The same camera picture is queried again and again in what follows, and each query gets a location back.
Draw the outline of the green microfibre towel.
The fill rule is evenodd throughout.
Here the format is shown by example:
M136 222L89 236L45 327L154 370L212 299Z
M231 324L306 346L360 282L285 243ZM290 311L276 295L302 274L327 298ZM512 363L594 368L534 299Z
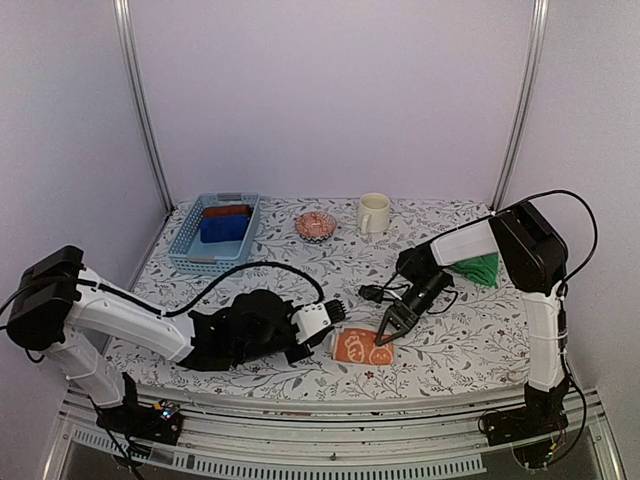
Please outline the green microfibre towel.
M449 269L478 285L495 287L499 273L499 255L491 253L462 260L449 266Z

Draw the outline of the orange rabbit print towel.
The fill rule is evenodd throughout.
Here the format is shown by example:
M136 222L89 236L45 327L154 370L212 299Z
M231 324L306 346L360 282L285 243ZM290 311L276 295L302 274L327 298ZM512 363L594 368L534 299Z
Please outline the orange rabbit print towel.
M342 363L389 366L394 362L393 344L375 344L376 333L362 328L343 327L331 339L332 359Z

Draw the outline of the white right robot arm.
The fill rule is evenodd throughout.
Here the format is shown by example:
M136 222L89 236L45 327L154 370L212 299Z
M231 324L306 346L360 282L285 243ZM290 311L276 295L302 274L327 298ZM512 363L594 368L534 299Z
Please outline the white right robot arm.
M395 273L410 282L384 313L375 344L407 335L445 288L453 284L446 268L497 253L511 283L521 293L529 325L527 384L552 392L565 378L561 351L566 338L561 285L568 249L556 230L529 201L445 232L398 257Z

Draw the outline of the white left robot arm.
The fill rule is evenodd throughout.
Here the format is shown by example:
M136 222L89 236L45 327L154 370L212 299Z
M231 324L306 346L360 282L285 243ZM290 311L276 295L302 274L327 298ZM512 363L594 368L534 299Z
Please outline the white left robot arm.
M197 312L194 302L168 311L102 279L72 245L28 267L7 306L10 340L43 353L128 434L148 426L148 412L134 401L133 381L84 330L136 344L184 369L218 372L275 353L295 363L344 317L340 302L294 306L265 289L239 294L214 314Z

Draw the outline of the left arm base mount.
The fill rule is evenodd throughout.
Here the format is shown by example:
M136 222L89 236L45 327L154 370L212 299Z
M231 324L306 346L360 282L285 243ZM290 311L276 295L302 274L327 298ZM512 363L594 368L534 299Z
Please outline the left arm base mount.
M142 439L176 446L184 421L180 405L160 400L153 406L139 403L135 381L127 374L124 378L124 398L120 405L96 410L98 427L116 432L127 439Z

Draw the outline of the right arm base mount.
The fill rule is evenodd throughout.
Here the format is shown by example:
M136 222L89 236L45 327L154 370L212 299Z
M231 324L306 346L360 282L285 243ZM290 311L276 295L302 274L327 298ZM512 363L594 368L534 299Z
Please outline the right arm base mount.
M564 413L564 397L570 383L563 379L550 391L524 385L524 405L509 410L490 410L479 418L479 431L490 446L534 438L568 427Z

